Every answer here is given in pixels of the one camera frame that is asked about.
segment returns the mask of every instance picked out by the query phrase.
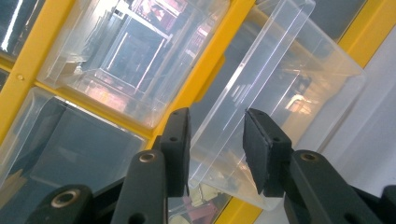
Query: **yellow metal frame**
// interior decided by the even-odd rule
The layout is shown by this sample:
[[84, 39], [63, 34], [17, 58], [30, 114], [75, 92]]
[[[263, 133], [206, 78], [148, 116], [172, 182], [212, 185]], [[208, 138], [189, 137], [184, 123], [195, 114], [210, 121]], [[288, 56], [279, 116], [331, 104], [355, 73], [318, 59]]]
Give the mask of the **yellow metal frame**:
[[[166, 119], [163, 119], [154, 130], [147, 130], [134, 124], [123, 115], [105, 109], [104, 106], [88, 97], [65, 89], [54, 90], [35, 80], [75, 1], [47, 0], [18, 60], [13, 63], [0, 57], [0, 68], [10, 72], [6, 85], [0, 92], [0, 144], [15, 119], [27, 92], [33, 86], [38, 86], [146, 137], [149, 140], [148, 147], [150, 147], [154, 140], [153, 137], [163, 131]], [[222, 56], [224, 50], [253, 4], [254, 0], [233, 0], [231, 2], [224, 20], [192, 70], [186, 84], [166, 110], [165, 118], [171, 111], [190, 106], [193, 102], [201, 99], [203, 92], [224, 62]], [[368, 0], [341, 39], [340, 46], [361, 66], [365, 66], [370, 61], [376, 49], [396, 24], [395, 9], [396, 1], [394, 0]], [[252, 223], [260, 212], [260, 208], [238, 199], [232, 199], [216, 223]]]

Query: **yellow beam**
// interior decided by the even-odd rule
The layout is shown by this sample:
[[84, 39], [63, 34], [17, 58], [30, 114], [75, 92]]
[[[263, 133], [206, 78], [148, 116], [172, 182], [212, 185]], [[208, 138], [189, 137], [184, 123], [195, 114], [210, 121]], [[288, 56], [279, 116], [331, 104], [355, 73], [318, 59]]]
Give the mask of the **yellow beam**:
[[146, 129], [139, 123], [130, 120], [130, 118], [128, 118], [126, 115], [122, 115], [118, 111], [103, 106], [101, 103], [94, 101], [92, 98], [84, 94], [80, 94], [77, 91], [63, 88], [54, 90], [38, 81], [35, 82], [35, 85], [41, 89], [51, 92], [54, 95], [62, 97], [63, 99], [69, 101], [72, 104], [75, 104], [87, 111], [90, 111], [91, 113], [98, 117], [101, 117], [102, 119], [106, 119], [114, 124], [117, 124], [122, 128], [131, 131], [132, 133], [138, 134], [141, 137], [147, 139], [152, 138], [152, 130]]
[[240, 224], [253, 223], [262, 210], [250, 203], [232, 198], [227, 207], [222, 211], [216, 224]]
[[395, 24], [395, 0], [368, 0], [339, 45], [364, 67]]

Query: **metal screw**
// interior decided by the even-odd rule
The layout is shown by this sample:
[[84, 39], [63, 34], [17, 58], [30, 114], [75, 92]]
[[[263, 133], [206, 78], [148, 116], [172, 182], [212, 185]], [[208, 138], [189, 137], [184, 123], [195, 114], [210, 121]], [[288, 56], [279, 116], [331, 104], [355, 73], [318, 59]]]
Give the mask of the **metal screw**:
[[79, 189], [69, 189], [65, 192], [56, 195], [56, 197], [52, 199], [50, 205], [55, 208], [66, 207], [67, 205], [75, 202], [78, 199], [79, 194], [80, 194]]
[[146, 153], [139, 157], [139, 160], [142, 162], [151, 162], [155, 159], [155, 155], [152, 153]]

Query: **transparent plastic container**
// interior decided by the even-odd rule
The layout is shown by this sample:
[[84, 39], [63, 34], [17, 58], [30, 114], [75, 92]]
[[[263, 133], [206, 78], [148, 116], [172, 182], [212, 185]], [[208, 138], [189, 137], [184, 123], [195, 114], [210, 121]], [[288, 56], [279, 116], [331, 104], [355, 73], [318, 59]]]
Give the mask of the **transparent plastic container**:
[[0, 2], [0, 55], [15, 61], [45, 0]]
[[9, 73], [0, 69], [0, 91], [3, 89], [4, 84], [6, 84]]
[[[253, 9], [255, 17], [244, 22], [243, 29], [253, 29], [257, 36], [222, 92], [205, 97], [217, 100], [205, 105], [210, 109], [191, 140], [192, 188], [205, 183], [264, 210], [274, 209], [280, 200], [257, 194], [246, 163], [242, 148], [246, 109], [269, 114], [293, 148], [320, 150], [356, 100], [365, 75], [307, 20], [313, 5], [264, 1]], [[261, 18], [257, 10], [263, 12]], [[244, 43], [240, 37], [233, 43]], [[227, 60], [232, 57], [226, 54]]]
[[64, 185], [83, 184], [96, 192], [121, 179], [146, 142], [32, 89], [0, 147], [0, 219], [24, 223], [48, 193]]
[[168, 199], [169, 224], [210, 224], [219, 217], [231, 196], [208, 185], [190, 189], [190, 196]]
[[228, 6], [228, 0], [79, 0], [38, 79], [153, 128]]

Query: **black clamp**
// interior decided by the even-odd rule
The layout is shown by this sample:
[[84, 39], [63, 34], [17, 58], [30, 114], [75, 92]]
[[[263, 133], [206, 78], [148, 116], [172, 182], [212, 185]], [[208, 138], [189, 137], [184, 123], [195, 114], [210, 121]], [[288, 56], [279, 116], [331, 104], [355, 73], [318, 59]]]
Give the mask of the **black clamp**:
[[350, 187], [322, 155], [294, 151], [286, 134], [259, 110], [246, 112], [243, 147], [258, 193], [286, 193], [290, 223], [396, 223], [396, 186], [386, 187], [381, 199]]

